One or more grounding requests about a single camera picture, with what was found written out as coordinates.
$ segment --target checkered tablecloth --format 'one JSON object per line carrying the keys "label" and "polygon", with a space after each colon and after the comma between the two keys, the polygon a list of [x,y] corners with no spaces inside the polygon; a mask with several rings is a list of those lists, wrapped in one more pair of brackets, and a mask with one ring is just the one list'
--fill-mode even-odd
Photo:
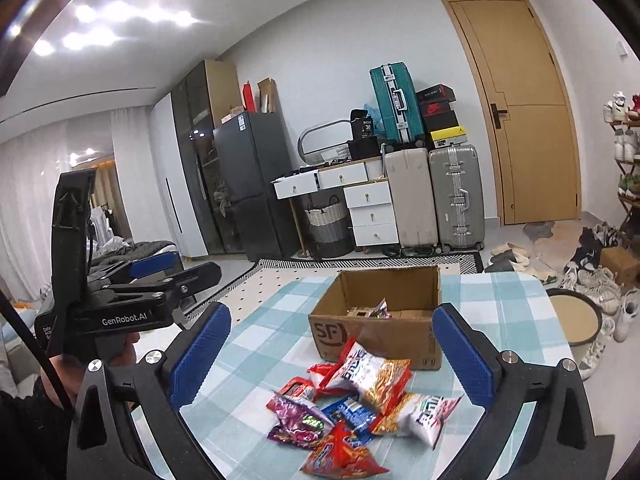
{"label": "checkered tablecloth", "polygon": [[[304,278],[283,286],[233,328],[193,404],[180,412],[200,445],[229,480],[307,479],[298,469],[308,453],[267,440],[276,423],[264,405],[273,390],[319,362],[307,314],[334,278]],[[556,313],[538,280],[516,272],[442,277],[442,299],[484,332],[498,350],[531,363],[555,366],[571,358]],[[408,391],[440,396],[463,393],[448,361],[436,372],[414,372]],[[525,405],[491,478],[504,475],[522,442],[533,406]],[[465,397],[444,427],[435,450],[417,438],[376,438],[369,444],[390,470],[377,478],[436,479],[478,423],[482,408]],[[140,410],[134,415],[156,472],[172,478]]]}

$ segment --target metal screw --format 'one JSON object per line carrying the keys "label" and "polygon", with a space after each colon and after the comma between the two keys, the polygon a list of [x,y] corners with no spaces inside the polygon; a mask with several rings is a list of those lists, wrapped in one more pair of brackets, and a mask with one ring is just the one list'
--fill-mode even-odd
{"label": "metal screw", "polygon": [[505,363],[509,363],[510,365],[518,362],[518,355],[516,354],[516,352],[512,352],[511,350],[505,350],[500,355],[502,356],[502,360]]}
{"label": "metal screw", "polygon": [[145,355],[145,361],[150,365],[156,364],[160,359],[162,359],[162,352],[159,350],[152,350]]}
{"label": "metal screw", "polygon": [[100,361],[100,359],[94,359],[87,367],[90,372],[97,372],[100,368],[102,368],[102,361]]}
{"label": "metal screw", "polygon": [[571,361],[571,359],[562,359],[562,367],[569,372],[573,372],[575,370],[575,363]]}

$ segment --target desk leg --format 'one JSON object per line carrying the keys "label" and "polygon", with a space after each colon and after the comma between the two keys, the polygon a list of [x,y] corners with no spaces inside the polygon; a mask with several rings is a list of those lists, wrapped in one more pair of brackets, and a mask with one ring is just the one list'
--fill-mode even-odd
{"label": "desk leg", "polygon": [[298,215],[296,214],[296,204],[293,202],[293,197],[289,197],[289,206],[291,207],[291,212],[293,213],[293,221],[296,223],[296,231],[298,232],[298,240],[300,240],[300,247],[302,247],[303,257],[306,258],[309,256],[308,251],[306,250],[305,241],[302,237],[302,230],[300,229],[300,222],[298,221]]}

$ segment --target laundry basket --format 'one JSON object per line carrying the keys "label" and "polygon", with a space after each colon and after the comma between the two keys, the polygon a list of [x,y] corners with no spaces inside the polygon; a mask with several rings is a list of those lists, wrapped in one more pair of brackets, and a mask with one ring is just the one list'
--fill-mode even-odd
{"label": "laundry basket", "polygon": [[318,256],[337,258],[353,250],[349,236],[349,212],[337,196],[333,195],[327,206],[309,205],[305,213],[309,232],[318,246]]}

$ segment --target sf logo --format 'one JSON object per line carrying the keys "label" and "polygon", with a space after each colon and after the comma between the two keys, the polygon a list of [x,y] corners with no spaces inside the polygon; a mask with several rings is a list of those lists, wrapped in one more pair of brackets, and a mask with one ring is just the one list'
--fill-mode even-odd
{"label": "sf logo", "polygon": [[327,346],[342,346],[347,341],[347,331],[341,323],[314,323],[316,335]]}

